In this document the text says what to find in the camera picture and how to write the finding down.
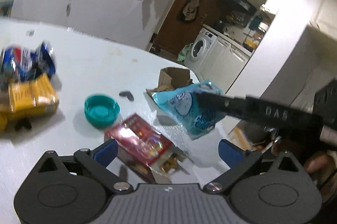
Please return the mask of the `white washing machine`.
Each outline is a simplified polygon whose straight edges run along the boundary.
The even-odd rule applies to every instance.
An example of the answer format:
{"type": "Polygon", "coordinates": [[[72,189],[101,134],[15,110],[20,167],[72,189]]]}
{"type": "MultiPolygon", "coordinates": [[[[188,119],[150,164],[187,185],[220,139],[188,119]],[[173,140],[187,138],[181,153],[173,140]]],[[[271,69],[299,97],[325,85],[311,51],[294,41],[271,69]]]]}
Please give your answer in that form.
{"type": "Polygon", "coordinates": [[[209,54],[213,43],[217,40],[217,36],[208,29],[202,28],[191,46],[183,64],[193,73],[199,73],[203,62],[209,54]]]}

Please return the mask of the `white kitchen cabinets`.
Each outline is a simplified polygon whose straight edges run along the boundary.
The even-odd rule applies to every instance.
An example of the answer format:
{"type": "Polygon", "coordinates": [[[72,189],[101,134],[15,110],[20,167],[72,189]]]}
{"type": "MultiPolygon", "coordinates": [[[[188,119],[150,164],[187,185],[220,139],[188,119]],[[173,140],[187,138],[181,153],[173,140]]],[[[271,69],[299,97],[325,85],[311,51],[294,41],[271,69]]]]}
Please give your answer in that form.
{"type": "Polygon", "coordinates": [[[227,93],[250,57],[229,41],[217,38],[210,47],[198,73],[201,80],[209,80],[227,93]]]}

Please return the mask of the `torn brown cardboard box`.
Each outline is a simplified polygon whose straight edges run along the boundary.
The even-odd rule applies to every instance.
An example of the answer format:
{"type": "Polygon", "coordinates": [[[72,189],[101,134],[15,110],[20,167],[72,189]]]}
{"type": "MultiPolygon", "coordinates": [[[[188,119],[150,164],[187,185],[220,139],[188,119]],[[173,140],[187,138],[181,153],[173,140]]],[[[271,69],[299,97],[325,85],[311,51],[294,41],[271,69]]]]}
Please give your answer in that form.
{"type": "Polygon", "coordinates": [[[193,83],[189,69],[179,67],[166,67],[160,70],[156,88],[146,89],[146,93],[152,96],[156,92],[173,91],[178,88],[187,87],[193,83]]]}

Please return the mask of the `teal plastic bottle cap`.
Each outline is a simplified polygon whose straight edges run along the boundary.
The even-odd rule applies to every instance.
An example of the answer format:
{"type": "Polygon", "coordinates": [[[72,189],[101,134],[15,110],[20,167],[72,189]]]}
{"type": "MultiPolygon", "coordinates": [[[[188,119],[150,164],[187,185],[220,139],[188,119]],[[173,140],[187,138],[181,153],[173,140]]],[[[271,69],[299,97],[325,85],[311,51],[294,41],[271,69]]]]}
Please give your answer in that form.
{"type": "Polygon", "coordinates": [[[93,94],[84,102],[86,120],[96,128],[107,128],[114,124],[120,113],[116,100],[104,94],[93,94]]]}

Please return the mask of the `red snack wrapper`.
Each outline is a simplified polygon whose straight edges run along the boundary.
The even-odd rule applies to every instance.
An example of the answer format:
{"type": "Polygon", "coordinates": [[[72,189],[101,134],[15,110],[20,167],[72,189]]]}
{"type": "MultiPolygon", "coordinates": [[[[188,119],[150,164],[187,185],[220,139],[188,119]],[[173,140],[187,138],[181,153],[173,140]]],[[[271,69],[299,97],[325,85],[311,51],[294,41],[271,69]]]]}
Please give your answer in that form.
{"type": "Polygon", "coordinates": [[[106,129],[104,139],[114,139],[118,159],[149,183],[171,184],[171,174],[187,159],[184,151],[137,114],[106,129]]]}

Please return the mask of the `light blue plastic wrapper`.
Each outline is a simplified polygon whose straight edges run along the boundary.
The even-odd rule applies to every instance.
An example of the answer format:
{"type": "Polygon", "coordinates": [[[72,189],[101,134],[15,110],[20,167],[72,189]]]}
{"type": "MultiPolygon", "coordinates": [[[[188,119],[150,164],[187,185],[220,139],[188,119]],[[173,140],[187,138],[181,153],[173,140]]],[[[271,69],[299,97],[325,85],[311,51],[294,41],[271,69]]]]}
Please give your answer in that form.
{"type": "Polygon", "coordinates": [[[201,93],[223,95],[223,91],[213,82],[205,81],[173,91],[152,92],[151,97],[162,111],[181,124],[189,137],[195,140],[207,135],[226,116],[223,112],[200,107],[197,95],[201,93]]]}

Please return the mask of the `bag hanging on door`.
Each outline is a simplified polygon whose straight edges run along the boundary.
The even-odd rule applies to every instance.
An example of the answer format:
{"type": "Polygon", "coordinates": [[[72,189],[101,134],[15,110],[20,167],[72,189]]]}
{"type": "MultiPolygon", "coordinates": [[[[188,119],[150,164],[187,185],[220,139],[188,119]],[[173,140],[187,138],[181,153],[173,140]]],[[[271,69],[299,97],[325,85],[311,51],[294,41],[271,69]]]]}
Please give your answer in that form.
{"type": "Polygon", "coordinates": [[[180,19],[183,22],[193,22],[198,14],[201,0],[189,0],[181,10],[180,19]]]}

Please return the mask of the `brown wooden door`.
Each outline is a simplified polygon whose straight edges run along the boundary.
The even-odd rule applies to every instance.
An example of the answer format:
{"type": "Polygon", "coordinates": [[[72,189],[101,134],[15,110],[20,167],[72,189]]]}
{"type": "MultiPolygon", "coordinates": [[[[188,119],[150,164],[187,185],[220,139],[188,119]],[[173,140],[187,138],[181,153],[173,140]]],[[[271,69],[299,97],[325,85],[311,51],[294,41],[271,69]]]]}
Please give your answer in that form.
{"type": "Polygon", "coordinates": [[[193,43],[204,24],[221,16],[217,0],[175,0],[152,41],[151,52],[167,51],[175,56],[193,43]]]}

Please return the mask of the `crushed blue Pepsi can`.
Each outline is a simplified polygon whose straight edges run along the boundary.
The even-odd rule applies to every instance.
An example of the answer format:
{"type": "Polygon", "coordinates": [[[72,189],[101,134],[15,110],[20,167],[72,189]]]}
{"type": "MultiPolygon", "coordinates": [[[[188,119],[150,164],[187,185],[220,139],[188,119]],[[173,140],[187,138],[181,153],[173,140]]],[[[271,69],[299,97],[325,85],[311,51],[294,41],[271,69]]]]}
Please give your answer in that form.
{"type": "Polygon", "coordinates": [[[51,79],[56,73],[54,49],[43,41],[36,50],[22,46],[9,46],[1,51],[1,80],[26,82],[42,74],[51,79]]]}

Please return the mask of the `green plastic bag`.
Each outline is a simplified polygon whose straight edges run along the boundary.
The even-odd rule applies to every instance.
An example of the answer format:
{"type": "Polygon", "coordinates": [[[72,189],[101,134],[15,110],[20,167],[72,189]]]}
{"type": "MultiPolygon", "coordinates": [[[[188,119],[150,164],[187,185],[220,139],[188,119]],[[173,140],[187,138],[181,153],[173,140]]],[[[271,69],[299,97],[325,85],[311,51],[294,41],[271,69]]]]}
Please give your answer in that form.
{"type": "Polygon", "coordinates": [[[179,52],[177,56],[177,61],[183,62],[187,58],[188,53],[190,52],[192,46],[193,46],[193,43],[189,43],[188,45],[185,45],[184,48],[179,52]]]}

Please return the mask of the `yellow carton box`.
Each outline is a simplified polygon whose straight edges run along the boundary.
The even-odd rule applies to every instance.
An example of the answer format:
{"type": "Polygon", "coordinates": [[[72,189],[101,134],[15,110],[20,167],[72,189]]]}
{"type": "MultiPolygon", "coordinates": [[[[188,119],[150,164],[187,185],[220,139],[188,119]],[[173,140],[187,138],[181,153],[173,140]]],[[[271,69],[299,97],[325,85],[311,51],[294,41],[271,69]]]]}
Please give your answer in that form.
{"type": "Polygon", "coordinates": [[[59,99],[47,74],[26,82],[9,83],[1,91],[1,131],[10,123],[53,114],[59,99]]]}

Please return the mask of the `black range hood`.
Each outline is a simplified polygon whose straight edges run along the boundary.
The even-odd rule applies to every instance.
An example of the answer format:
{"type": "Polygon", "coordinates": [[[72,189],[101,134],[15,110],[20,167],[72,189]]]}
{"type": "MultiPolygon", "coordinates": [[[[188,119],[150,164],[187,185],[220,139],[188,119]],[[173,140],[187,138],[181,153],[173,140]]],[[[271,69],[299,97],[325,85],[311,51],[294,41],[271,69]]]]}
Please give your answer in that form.
{"type": "Polygon", "coordinates": [[[257,8],[247,0],[221,0],[221,1],[236,12],[241,12],[253,16],[257,11],[257,8]]]}

